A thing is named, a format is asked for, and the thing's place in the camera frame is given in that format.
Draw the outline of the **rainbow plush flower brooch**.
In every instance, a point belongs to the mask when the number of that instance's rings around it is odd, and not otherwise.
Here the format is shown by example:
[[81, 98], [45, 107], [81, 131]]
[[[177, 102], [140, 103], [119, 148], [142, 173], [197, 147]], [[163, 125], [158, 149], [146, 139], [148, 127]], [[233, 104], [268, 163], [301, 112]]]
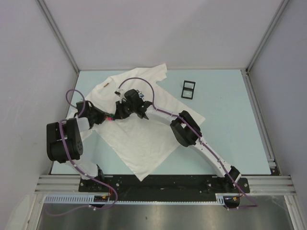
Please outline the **rainbow plush flower brooch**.
[[105, 120], [114, 121], [115, 118], [114, 118], [114, 117], [111, 117], [111, 116], [106, 116], [106, 117], [105, 117]]

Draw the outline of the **white t-shirt with daisy print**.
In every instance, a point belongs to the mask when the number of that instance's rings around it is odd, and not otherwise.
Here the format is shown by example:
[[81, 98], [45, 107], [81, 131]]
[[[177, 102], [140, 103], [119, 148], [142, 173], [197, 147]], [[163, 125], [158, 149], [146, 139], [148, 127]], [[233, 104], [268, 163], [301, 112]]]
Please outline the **white t-shirt with daisy print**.
[[[166, 64], [152, 68], [135, 68], [126, 72], [84, 71], [76, 84], [77, 99], [85, 98], [96, 107], [114, 113], [117, 88], [125, 91], [139, 90], [147, 101], [171, 113], [188, 111], [197, 124], [205, 118], [183, 104], [159, 82], [166, 79]], [[139, 180], [151, 174], [173, 151], [179, 147], [170, 126], [141, 119], [132, 114], [128, 118], [105, 121], [81, 133], [85, 157], [101, 166], [108, 174], [119, 173], [126, 165]]]

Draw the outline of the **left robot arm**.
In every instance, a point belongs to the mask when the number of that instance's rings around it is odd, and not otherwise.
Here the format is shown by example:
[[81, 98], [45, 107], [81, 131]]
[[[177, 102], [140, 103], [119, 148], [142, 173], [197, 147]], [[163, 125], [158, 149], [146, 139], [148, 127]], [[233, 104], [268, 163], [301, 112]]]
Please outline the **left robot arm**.
[[81, 133], [100, 125], [112, 115], [100, 110], [91, 101], [77, 102], [74, 117], [47, 124], [47, 156], [51, 161], [72, 167], [89, 186], [102, 191], [106, 186], [103, 172], [97, 164], [82, 158]]

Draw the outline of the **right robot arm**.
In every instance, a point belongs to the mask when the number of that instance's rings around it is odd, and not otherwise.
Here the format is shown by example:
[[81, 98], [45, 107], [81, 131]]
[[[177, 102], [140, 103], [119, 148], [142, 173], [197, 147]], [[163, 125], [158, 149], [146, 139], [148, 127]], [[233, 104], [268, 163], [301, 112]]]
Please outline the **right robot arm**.
[[116, 102], [116, 119], [126, 119], [131, 114], [136, 114], [140, 119], [169, 126], [180, 145], [190, 147], [199, 153], [215, 170], [216, 175], [222, 178], [221, 186], [226, 192], [233, 192], [238, 188], [241, 173], [209, 146], [202, 136], [199, 125], [189, 112], [183, 110], [177, 115], [159, 109], [153, 102], [143, 100], [135, 89], [125, 93], [117, 89], [115, 94], [120, 97], [120, 100]]

